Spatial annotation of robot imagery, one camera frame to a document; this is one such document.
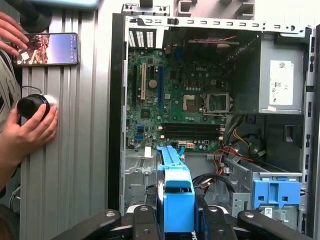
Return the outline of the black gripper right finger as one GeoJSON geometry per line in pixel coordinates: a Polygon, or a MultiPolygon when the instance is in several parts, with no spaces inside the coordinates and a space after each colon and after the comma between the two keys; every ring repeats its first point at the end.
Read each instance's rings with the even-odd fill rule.
{"type": "Polygon", "coordinates": [[[204,193],[195,189],[195,232],[199,240],[310,240],[257,210],[243,210],[237,217],[209,206],[204,193]]]}

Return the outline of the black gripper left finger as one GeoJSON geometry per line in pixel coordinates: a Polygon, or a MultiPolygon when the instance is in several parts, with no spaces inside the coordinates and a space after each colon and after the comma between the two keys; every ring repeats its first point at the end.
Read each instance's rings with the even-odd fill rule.
{"type": "Polygon", "coordinates": [[[157,188],[146,188],[145,204],[132,205],[124,215],[105,209],[54,237],[55,240],[159,240],[157,188]]]}

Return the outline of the person's right hand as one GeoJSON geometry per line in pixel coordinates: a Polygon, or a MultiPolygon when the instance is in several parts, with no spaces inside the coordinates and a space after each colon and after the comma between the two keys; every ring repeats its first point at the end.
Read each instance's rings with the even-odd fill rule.
{"type": "Polygon", "coordinates": [[[0,134],[0,164],[18,165],[23,158],[52,140],[57,131],[58,108],[52,106],[47,115],[41,104],[36,113],[23,125],[18,124],[17,108],[10,112],[0,134]]]}

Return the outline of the person's left hand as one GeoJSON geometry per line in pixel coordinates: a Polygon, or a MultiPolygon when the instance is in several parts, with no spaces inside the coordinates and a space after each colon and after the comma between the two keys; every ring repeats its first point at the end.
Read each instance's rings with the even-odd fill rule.
{"type": "Polygon", "coordinates": [[[0,13],[0,49],[17,56],[18,51],[6,42],[13,43],[20,49],[27,49],[29,39],[22,33],[22,27],[9,15],[4,12],[0,13]]]}

